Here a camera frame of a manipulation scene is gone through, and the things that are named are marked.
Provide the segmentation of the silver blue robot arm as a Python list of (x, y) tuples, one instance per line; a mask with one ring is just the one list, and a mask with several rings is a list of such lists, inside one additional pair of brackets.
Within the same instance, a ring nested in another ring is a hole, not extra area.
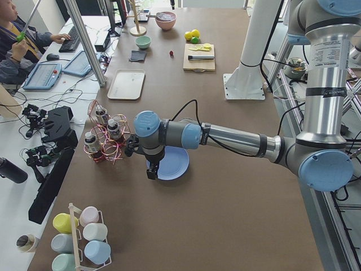
[(345, 186), (354, 168), (340, 129), (350, 40), (359, 29), (359, 1), (294, 3), (288, 36), (304, 36), (311, 45), (302, 132), (296, 138), (268, 137), (191, 120), (162, 120), (152, 111), (143, 111), (134, 119), (133, 137), (150, 163), (147, 176), (157, 177), (166, 146), (196, 149), (216, 143), (280, 164), (317, 191)]

